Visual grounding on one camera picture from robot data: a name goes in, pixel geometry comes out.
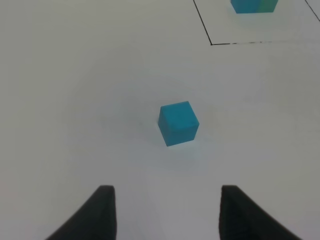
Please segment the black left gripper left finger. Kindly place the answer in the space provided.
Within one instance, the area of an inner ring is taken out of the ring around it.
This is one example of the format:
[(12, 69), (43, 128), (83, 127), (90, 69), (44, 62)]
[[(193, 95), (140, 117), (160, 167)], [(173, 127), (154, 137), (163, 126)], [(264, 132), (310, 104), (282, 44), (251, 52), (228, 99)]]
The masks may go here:
[(116, 192), (101, 185), (49, 240), (115, 240), (117, 238)]

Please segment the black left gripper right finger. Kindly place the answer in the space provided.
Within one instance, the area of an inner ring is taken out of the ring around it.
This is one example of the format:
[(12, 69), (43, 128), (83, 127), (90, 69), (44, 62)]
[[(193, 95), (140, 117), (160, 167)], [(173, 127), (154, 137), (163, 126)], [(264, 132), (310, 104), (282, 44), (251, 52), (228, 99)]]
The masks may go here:
[(218, 222), (221, 240), (298, 240), (236, 185), (221, 187)]

